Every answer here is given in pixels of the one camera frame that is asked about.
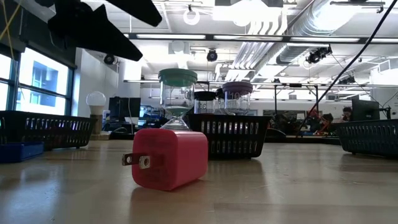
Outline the pink USB wall charger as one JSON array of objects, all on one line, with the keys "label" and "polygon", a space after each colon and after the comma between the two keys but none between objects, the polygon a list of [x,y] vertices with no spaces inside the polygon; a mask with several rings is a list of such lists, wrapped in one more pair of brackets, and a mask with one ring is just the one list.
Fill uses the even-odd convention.
[{"label": "pink USB wall charger", "polygon": [[205,175],[208,140],[203,133],[170,129],[142,129],[132,152],[122,156],[132,178],[141,187],[169,191]]}]

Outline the red sand hourglass black caps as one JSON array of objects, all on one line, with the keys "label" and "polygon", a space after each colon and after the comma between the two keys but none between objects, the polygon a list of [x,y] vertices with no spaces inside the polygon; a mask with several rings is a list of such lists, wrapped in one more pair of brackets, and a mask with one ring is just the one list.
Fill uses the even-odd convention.
[{"label": "red sand hourglass black caps", "polygon": [[215,112],[216,93],[212,91],[196,91],[194,93],[195,114],[213,114]]}]

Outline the white light bulb on base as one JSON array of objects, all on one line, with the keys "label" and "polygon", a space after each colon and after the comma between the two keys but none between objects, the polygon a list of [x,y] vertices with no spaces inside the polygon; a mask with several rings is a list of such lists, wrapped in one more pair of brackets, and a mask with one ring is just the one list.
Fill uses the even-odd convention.
[{"label": "white light bulb on base", "polygon": [[109,140],[110,134],[102,131],[103,110],[106,104],[106,97],[100,91],[93,91],[86,97],[86,104],[90,108],[90,118],[95,120],[90,139],[92,141]]}]

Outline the person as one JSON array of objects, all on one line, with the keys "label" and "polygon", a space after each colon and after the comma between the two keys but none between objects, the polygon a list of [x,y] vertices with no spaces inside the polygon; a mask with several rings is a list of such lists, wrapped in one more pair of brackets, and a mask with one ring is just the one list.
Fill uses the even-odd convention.
[{"label": "person", "polygon": [[353,120],[352,117],[352,108],[351,107],[344,107],[343,108],[343,116],[341,118],[342,122],[349,122]]}]

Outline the purple sand hourglass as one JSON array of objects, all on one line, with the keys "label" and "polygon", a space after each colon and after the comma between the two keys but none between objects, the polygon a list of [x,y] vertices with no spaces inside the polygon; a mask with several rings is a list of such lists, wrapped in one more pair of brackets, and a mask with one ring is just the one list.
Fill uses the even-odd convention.
[{"label": "purple sand hourglass", "polygon": [[228,114],[247,115],[253,85],[246,81],[228,82],[222,86],[224,109]]}]

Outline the black computer monitor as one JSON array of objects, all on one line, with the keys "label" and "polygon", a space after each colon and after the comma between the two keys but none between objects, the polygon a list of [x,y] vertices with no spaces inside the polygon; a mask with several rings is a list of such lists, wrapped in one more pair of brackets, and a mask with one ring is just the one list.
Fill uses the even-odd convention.
[{"label": "black computer monitor", "polygon": [[376,101],[351,100],[353,121],[372,121],[380,119],[379,104]]},{"label": "black computer monitor", "polygon": [[140,98],[122,98],[115,96],[109,99],[110,118],[138,118],[141,110]]}]

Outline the blue digital timer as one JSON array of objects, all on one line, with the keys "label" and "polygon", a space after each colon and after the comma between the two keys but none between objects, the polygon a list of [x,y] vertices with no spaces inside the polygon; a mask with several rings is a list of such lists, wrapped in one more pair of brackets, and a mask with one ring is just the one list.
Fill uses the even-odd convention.
[{"label": "blue digital timer", "polygon": [[22,162],[44,153],[43,142],[10,142],[0,145],[0,164]]}]

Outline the teal sand hourglass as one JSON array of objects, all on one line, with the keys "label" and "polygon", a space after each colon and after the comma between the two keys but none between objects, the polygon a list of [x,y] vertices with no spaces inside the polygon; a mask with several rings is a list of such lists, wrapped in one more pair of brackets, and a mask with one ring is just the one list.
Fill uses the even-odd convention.
[{"label": "teal sand hourglass", "polygon": [[160,105],[172,118],[161,128],[189,131],[183,120],[195,104],[194,92],[197,74],[183,68],[166,68],[159,72]]}]

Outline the black overhead frame bar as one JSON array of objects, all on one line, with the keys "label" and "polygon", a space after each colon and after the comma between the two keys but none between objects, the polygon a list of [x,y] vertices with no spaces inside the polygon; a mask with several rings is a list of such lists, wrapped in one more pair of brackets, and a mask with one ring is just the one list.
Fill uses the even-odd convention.
[{"label": "black overhead frame bar", "polygon": [[225,42],[280,42],[296,44],[398,44],[397,37],[338,37],[291,35],[238,35],[238,34],[172,34],[172,33],[124,33],[131,40],[194,40]]}]

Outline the black slotted plastic basket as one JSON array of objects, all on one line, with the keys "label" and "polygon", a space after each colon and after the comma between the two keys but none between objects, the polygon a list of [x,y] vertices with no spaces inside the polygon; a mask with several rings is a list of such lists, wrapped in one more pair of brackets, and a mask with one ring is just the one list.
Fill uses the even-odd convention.
[{"label": "black slotted plastic basket", "polygon": [[96,119],[23,111],[0,111],[0,144],[43,142],[45,150],[83,147]]},{"label": "black slotted plastic basket", "polygon": [[351,121],[334,127],[346,152],[398,157],[398,119]]},{"label": "black slotted plastic basket", "polygon": [[270,116],[188,115],[190,129],[207,137],[209,159],[259,157],[270,120]]}]

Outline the black metal rack frame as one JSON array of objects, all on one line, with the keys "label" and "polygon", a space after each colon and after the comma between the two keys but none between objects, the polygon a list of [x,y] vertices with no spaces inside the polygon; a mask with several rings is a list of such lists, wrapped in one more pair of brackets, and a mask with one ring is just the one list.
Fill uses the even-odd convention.
[{"label": "black metal rack frame", "polygon": [[250,107],[254,109],[256,103],[267,103],[258,110],[289,110],[283,103],[312,103],[315,108],[319,109],[321,100],[326,100],[324,96],[321,98],[325,90],[320,89],[317,84],[304,83],[258,83],[259,88],[253,83],[253,91],[250,96]]}]

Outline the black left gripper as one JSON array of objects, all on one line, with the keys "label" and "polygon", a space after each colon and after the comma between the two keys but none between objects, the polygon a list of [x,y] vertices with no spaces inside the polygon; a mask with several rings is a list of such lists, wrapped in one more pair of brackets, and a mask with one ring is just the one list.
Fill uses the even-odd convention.
[{"label": "black left gripper", "polygon": [[[106,6],[92,9],[81,0],[34,0],[43,7],[55,7],[48,20],[49,29],[73,45],[138,61],[141,51],[108,19]],[[162,22],[162,16],[151,0],[107,0],[130,16],[152,27]]]}]

